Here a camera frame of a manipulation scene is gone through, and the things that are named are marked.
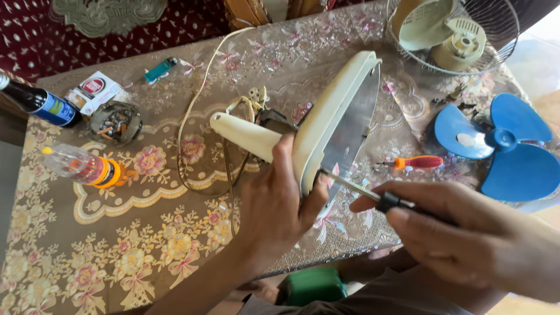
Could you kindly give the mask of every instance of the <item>blue fan blade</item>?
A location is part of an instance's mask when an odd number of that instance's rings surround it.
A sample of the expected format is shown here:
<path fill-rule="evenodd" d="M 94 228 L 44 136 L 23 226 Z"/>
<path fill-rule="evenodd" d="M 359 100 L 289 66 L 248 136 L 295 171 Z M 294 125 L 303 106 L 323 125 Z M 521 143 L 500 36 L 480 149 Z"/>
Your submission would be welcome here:
<path fill-rule="evenodd" d="M 492 100 L 490 114 L 496 128 L 511 131 L 518 140 L 552 140 L 552 133 L 539 114 L 513 94 L 496 96 Z"/>
<path fill-rule="evenodd" d="M 436 139 L 447 151 L 470 159 L 484 159 L 494 148 L 486 145 L 484 132 L 472 123 L 453 104 L 447 105 L 437 115 L 434 126 Z M 474 139 L 474 146 L 466 147 L 457 141 L 457 135 L 466 133 Z"/>
<path fill-rule="evenodd" d="M 496 152 L 480 191 L 490 198 L 521 202 L 543 198 L 560 184 L 560 162 L 545 149 L 518 143 L 515 149 Z"/>

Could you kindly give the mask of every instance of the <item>metal plate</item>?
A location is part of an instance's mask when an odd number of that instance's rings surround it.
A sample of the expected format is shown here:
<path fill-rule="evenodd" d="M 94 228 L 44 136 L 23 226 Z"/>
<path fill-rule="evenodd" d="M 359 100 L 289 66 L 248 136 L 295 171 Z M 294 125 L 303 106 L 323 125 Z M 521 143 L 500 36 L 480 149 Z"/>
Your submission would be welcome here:
<path fill-rule="evenodd" d="M 374 115 L 375 103 L 377 103 L 380 72 L 380 64 L 378 63 L 375 71 L 370 72 L 363 79 L 360 88 L 356 91 L 354 98 L 334 130 L 333 136 L 325 146 L 325 158 L 321 161 L 322 169 L 332 172 L 338 163 L 338 175 L 346 178 L 358 151 L 366 140 L 367 131 Z M 325 205 L 326 209 L 340 189 L 340 185 L 339 182 L 334 182 L 329 188 L 329 201 Z"/>

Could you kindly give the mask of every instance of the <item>tablecloth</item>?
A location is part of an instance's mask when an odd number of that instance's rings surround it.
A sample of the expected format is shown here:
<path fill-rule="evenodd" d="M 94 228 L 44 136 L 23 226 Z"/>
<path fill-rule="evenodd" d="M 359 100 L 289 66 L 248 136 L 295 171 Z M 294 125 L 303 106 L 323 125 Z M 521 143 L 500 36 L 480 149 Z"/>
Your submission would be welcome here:
<path fill-rule="evenodd" d="M 348 179 L 366 188 L 389 179 L 457 181 L 475 188 L 484 178 L 484 161 L 438 151 L 445 165 L 435 170 L 395 171 L 375 163 L 426 151 L 430 121 L 442 107 L 432 99 L 445 98 L 460 83 L 468 88 L 458 102 L 476 104 L 479 115 L 488 113 L 492 98 L 501 92 L 525 96 L 505 66 L 482 75 L 447 76 L 403 58 L 385 35 L 385 5 L 359 4 L 244 32 L 225 42 L 211 65 L 221 39 L 39 80 L 43 88 L 64 95 L 101 71 L 125 87 L 127 102 L 139 107 L 145 126 L 137 141 L 116 148 L 88 140 L 79 129 L 30 119 L 0 283 L 0 312 L 96 314 L 161 298 L 220 252 L 232 239 L 231 229 L 242 225 L 240 185 L 234 189 L 235 198 L 224 194 L 228 184 L 223 150 L 230 153 L 234 175 L 245 151 L 231 143 L 223 147 L 209 127 L 210 115 L 247 95 L 250 88 L 265 85 L 267 105 L 296 123 L 361 50 L 374 50 L 382 59 L 381 86 L 371 131 Z M 152 85 L 143 81 L 145 69 L 168 57 L 180 62 L 166 77 Z M 181 116 L 208 66 L 208 81 L 178 140 Z M 176 167 L 178 141 L 188 161 L 180 173 L 189 188 L 181 184 Z M 39 153 L 44 145 L 57 142 L 123 164 L 126 184 L 97 189 L 57 176 L 43 166 Z M 240 182 L 265 167 L 251 158 Z M 342 188 L 331 212 L 266 275 L 398 244 L 382 215 L 348 210 L 356 197 Z"/>

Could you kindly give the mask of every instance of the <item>black screwdriver handle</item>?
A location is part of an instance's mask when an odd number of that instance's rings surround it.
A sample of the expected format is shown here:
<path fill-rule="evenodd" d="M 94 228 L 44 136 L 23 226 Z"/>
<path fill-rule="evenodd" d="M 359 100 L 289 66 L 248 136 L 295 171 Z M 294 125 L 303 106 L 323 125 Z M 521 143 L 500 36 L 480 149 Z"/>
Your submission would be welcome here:
<path fill-rule="evenodd" d="M 442 219 L 442 218 L 438 217 L 437 215 L 435 215 L 435 214 L 433 214 L 429 211 L 418 209 L 414 202 L 401 199 L 400 197 L 395 196 L 394 194 L 392 194 L 390 192 L 384 192 L 383 193 L 383 195 L 381 196 L 381 198 L 377 202 L 377 206 L 375 206 L 375 209 L 387 214 L 389 209 L 391 209 L 392 207 L 401 207 L 401 208 L 410 209 L 410 210 L 415 211 L 415 212 L 417 212 L 421 215 L 429 216 L 429 217 L 432 217 L 436 220 L 445 222 L 449 225 L 457 226 L 456 222 L 454 222 L 452 220 L 449 220 L 449 219 Z"/>

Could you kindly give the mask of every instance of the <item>glass ashtray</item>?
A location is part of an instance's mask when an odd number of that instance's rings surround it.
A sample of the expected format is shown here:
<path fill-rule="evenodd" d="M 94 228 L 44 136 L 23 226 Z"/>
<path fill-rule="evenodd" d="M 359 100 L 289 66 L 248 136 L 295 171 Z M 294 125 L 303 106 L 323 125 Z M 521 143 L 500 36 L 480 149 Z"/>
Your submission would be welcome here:
<path fill-rule="evenodd" d="M 93 141 L 122 147 L 138 137 L 142 126 L 136 106 L 111 100 L 91 115 L 87 134 Z"/>

